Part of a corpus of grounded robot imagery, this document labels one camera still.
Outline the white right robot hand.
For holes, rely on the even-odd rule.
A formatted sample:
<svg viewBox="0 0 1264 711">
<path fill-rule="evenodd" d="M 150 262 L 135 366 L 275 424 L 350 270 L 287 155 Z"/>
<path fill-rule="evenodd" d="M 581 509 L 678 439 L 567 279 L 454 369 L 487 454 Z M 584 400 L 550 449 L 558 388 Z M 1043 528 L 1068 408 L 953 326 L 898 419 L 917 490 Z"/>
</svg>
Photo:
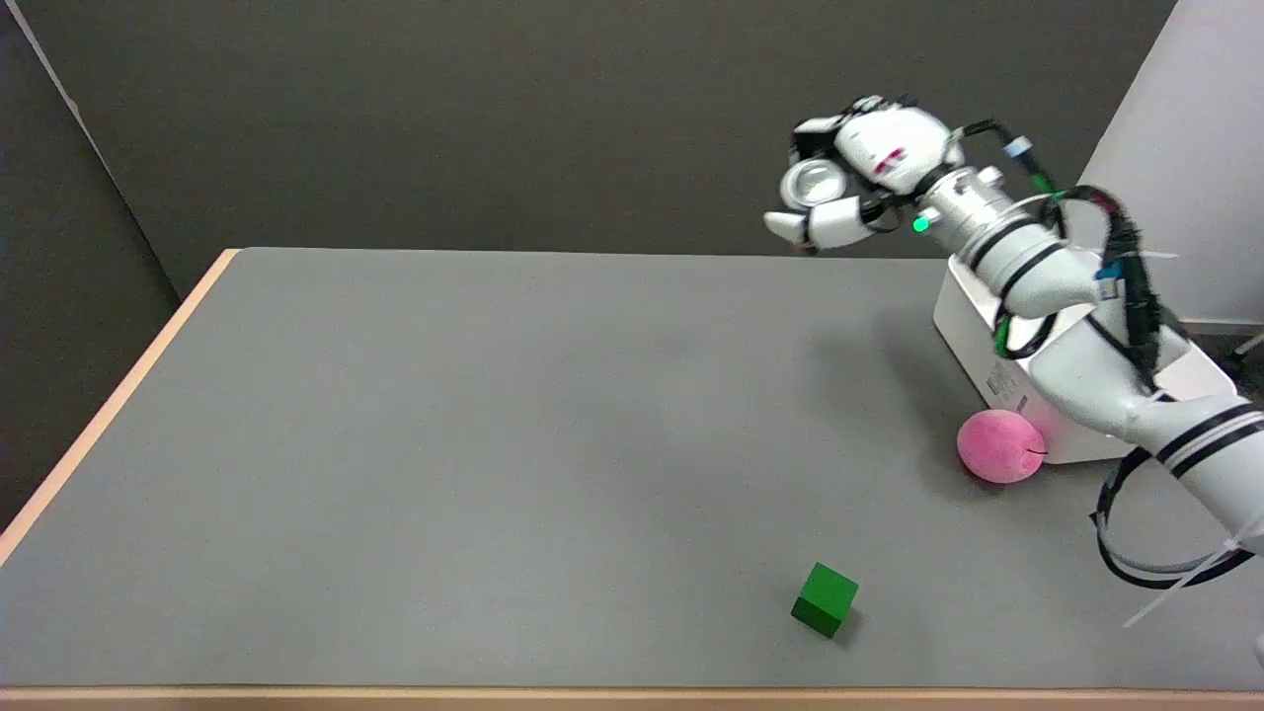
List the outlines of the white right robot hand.
<svg viewBox="0 0 1264 711">
<path fill-rule="evenodd" d="M 966 163 L 952 127 L 909 100 L 878 95 L 798 121 L 787 156 L 782 207 L 763 213 L 763 228 L 813 256 L 897 230 L 904 206 Z"/>
</svg>

